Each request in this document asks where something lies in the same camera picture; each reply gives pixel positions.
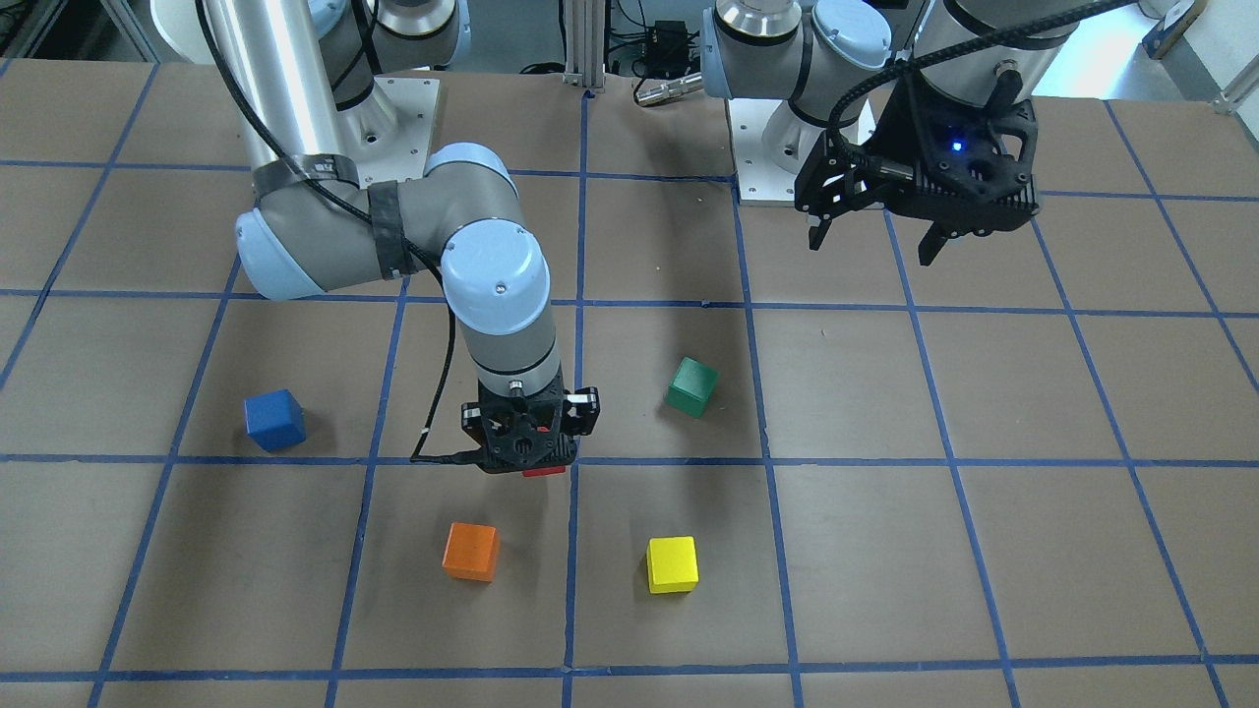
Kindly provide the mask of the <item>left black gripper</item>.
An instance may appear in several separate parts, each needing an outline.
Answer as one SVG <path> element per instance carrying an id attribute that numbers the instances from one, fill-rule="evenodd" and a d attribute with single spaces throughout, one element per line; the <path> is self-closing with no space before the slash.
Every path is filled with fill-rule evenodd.
<path id="1" fill-rule="evenodd" d="M 961 237 L 940 220 L 985 220 L 985 107 L 935 88 L 925 76 L 896 82 L 862 144 L 817 139 L 793 184 L 793 207 L 810 220 L 818 251 L 837 215 L 883 205 L 932 220 L 917 254 L 929 267 Z"/>

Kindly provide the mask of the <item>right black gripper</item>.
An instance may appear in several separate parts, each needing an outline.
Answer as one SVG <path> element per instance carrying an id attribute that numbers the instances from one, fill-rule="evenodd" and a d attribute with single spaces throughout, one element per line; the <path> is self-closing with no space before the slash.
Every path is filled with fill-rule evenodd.
<path id="1" fill-rule="evenodd" d="M 462 406 L 462 430 L 477 443 L 467 460 L 485 472 L 528 472 L 570 466 L 578 436 L 592 435 L 601 414 L 596 385 L 564 388 L 563 375 L 530 396 L 499 396 L 478 385 Z"/>

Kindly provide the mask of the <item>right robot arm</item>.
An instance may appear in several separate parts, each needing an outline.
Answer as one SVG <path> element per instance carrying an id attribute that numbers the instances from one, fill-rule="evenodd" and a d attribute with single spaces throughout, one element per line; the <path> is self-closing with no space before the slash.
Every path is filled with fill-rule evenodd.
<path id="1" fill-rule="evenodd" d="M 551 270 L 522 226 L 517 185 L 480 144 L 405 144 L 418 115 L 387 72 L 447 64 L 470 42 L 458 1 L 198 1 L 208 53 L 246 125 L 256 207 L 235 242 L 266 299 L 329 294 L 427 270 L 463 338 L 475 447 L 442 464 L 562 469 L 601 412 L 567 391 Z"/>

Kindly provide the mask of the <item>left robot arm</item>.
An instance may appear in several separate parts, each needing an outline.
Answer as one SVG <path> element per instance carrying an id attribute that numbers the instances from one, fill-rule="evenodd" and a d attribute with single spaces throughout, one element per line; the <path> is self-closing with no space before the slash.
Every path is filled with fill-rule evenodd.
<path id="1" fill-rule="evenodd" d="M 1042 209 L 1032 89 L 1080 20 L 1070 1 L 929 1 L 906 55 L 867 1 L 716 1 L 697 37 L 708 94 L 779 100 L 793 207 L 820 248 L 865 207 L 927 220 L 918 260 Z"/>

